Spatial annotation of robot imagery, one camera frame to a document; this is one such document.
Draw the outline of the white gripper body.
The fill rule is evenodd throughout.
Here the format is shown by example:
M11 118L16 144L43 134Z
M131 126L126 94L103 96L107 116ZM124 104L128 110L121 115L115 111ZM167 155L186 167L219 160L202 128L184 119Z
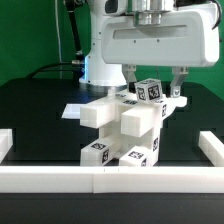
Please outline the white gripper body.
M210 67L219 59L214 3L181 7L158 25L137 25L132 16L107 19L101 52L109 64Z

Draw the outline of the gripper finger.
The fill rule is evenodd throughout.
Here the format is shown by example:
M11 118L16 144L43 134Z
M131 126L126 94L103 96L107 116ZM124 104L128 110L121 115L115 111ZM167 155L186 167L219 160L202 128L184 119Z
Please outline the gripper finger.
M137 82L136 76L136 66L130 64L122 65L122 73L127 83L127 90L131 93L135 93L135 83Z
M189 68L186 66L173 67L172 73L174 77L170 83L170 96L172 98L177 98L181 95L181 85L189 73Z

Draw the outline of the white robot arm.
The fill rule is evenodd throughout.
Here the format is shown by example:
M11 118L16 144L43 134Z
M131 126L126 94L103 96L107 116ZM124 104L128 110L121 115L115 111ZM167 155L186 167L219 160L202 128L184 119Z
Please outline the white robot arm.
M87 5L91 50L81 50L72 31L76 59L84 65L80 81L96 87L134 89L138 65L167 66L174 78L170 95L178 97L191 67L210 67L219 59L222 7L218 0L64 0L69 18Z

